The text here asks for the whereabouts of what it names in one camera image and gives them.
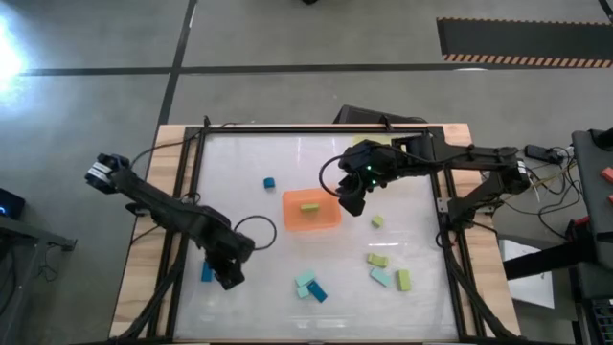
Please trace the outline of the clear plastic container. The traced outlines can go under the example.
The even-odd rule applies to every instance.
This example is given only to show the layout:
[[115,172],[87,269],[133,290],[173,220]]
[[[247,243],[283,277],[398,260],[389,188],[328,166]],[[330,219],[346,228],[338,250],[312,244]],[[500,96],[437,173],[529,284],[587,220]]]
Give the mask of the clear plastic container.
[[188,251],[183,283],[188,311],[194,315],[224,312],[230,308],[239,292],[238,287],[224,290],[215,274],[212,282],[202,282],[201,271],[204,262],[206,262],[204,251],[191,247]]

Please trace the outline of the white table sheet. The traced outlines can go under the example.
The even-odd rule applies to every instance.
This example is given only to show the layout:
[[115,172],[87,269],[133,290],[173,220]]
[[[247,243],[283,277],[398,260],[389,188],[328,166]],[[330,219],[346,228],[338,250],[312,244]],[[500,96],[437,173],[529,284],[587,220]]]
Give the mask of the white table sheet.
[[[189,313],[184,283],[175,335],[181,340],[454,340],[457,327],[431,181],[409,177],[366,196],[361,216],[339,225],[287,231],[283,193],[333,188],[342,172],[331,158],[352,145],[351,134],[218,134],[204,144],[198,178],[201,203],[225,215],[257,244],[242,267],[245,280],[229,309]],[[276,186],[263,187],[273,177]],[[382,216],[379,228],[374,216]],[[392,284],[370,276],[369,253],[389,258]],[[410,272],[411,290],[396,272]],[[318,302],[295,277],[313,270],[328,298]]]

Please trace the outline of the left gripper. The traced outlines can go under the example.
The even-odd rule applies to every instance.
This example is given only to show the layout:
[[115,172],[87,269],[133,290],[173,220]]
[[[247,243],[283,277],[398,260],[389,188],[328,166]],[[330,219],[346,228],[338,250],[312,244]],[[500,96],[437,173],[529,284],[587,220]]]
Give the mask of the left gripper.
[[204,241],[205,261],[224,290],[244,282],[241,266],[255,250],[255,242],[229,229],[215,230]]

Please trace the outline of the blue crate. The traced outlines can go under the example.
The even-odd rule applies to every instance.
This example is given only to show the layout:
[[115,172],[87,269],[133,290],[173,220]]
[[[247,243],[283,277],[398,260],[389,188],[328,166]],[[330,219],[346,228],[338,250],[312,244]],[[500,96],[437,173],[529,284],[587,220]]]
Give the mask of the blue crate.
[[590,301],[593,333],[599,345],[613,345],[613,299]]

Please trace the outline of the grey cart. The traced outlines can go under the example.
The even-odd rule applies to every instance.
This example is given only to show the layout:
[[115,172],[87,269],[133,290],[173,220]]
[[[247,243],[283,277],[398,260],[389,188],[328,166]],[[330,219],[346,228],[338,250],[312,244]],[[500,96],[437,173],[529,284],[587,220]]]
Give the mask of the grey cart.
[[595,255],[602,266],[613,269],[613,204],[608,200],[613,195],[613,183],[601,176],[603,169],[613,168],[613,127],[574,131],[572,143]]

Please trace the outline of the black device with blue light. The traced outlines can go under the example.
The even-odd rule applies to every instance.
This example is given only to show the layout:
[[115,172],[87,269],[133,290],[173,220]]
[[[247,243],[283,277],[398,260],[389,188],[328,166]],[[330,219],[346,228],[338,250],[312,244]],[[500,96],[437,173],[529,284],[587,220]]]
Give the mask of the black device with blue light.
[[20,220],[25,204],[23,197],[0,188],[0,217]]

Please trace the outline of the black hazard striped floor mat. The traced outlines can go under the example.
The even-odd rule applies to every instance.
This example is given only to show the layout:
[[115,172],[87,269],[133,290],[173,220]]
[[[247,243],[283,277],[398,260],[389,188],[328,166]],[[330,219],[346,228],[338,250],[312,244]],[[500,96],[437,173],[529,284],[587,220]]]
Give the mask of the black hazard striped floor mat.
[[446,61],[613,68],[613,25],[508,19],[436,19]]

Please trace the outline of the orange plastic container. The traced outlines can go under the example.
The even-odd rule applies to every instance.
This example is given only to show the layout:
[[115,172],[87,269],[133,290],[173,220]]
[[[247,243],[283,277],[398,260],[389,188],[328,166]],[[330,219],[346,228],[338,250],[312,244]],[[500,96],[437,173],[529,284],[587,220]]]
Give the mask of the orange plastic container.
[[[319,203],[316,212],[302,212],[305,203]],[[282,197],[284,227],[287,231],[312,231],[336,227],[341,223],[337,198],[321,188],[287,191]]]

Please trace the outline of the yellow plastic container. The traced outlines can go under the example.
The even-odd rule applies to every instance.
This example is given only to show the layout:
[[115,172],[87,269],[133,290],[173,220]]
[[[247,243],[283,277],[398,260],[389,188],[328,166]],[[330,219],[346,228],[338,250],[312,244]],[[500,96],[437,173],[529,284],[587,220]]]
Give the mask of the yellow plastic container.
[[363,141],[367,141],[370,146],[391,146],[392,140],[397,139],[397,135],[383,135],[383,134],[360,134],[355,135],[352,138],[352,146],[357,146]]

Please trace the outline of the grey metal stand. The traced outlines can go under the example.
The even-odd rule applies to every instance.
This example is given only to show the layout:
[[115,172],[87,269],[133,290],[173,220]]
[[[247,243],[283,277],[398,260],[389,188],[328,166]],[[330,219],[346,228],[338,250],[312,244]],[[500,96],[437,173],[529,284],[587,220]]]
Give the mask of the grey metal stand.
[[23,221],[0,217],[0,345],[15,344],[47,250],[73,251],[76,243]]

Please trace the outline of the red clamp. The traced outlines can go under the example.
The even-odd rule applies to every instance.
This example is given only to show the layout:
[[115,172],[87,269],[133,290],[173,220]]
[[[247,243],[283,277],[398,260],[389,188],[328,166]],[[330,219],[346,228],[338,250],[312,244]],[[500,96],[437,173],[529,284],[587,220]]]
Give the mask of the red clamp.
[[569,242],[587,238],[591,234],[590,217],[571,219],[565,231],[565,237]]

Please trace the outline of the black stand leg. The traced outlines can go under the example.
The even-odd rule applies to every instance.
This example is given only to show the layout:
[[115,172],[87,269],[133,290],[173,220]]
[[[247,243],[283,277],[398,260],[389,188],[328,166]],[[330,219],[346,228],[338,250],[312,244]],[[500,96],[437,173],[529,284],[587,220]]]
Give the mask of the black stand leg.
[[503,266],[510,281],[595,261],[596,255],[591,244],[572,241],[504,261]]

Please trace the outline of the black aluminium table frame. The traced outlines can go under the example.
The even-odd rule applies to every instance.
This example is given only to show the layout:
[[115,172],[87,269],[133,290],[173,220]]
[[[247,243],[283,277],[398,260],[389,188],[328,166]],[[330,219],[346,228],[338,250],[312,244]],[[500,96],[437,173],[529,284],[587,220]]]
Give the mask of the black aluminium table frame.
[[[196,161],[203,154],[203,146],[197,138],[202,126],[163,125],[154,139],[156,148],[148,158],[145,179],[166,193],[178,196],[194,188],[196,184]],[[214,125],[209,134],[383,134],[400,135],[412,129],[411,125],[394,125],[385,128],[377,124],[363,125]],[[475,172],[452,170],[439,173],[437,186],[446,196],[458,193],[465,196],[478,185],[480,177]],[[503,270],[503,261],[498,244],[490,228],[493,220],[481,215],[479,226],[468,229],[463,244],[454,250],[456,259],[471,269],[476,289],[492,313],[512,333],[519,334],[519,324],[511,293]],[[136,319],[138,312],[157,288],[179,253],[180,239],[175,235],[156,233],[143,248],[131,247],[125,261],[124,276],[114,311],[109,334],[118,337]],[[179,289],[172,285],[158,309],[146,323],[139,337],[164,338],[174,312],[178,310]]]

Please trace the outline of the black power adapter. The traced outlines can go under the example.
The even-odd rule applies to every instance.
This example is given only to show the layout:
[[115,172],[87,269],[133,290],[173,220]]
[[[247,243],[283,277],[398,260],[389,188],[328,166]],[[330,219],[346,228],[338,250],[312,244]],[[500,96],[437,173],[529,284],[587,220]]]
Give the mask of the black power adapter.
[[528,158],[549,164],[561,164],[564,160],[564,157],[555,149],[536,145],[526,145],[524,148],[524,155]]

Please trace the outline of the white paper sheet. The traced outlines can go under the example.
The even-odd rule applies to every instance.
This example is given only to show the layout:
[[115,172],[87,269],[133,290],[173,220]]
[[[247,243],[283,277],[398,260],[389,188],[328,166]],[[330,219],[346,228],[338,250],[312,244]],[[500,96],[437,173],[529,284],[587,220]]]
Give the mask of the white paper sheet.
[[[539,249],[510,240],[498,242],[503,261],[508,261],[528,254],[539,252]],[[508,280],[511,298],[513,300],[553,309],[555,307],[552,272],[539,273],[524,278]]]

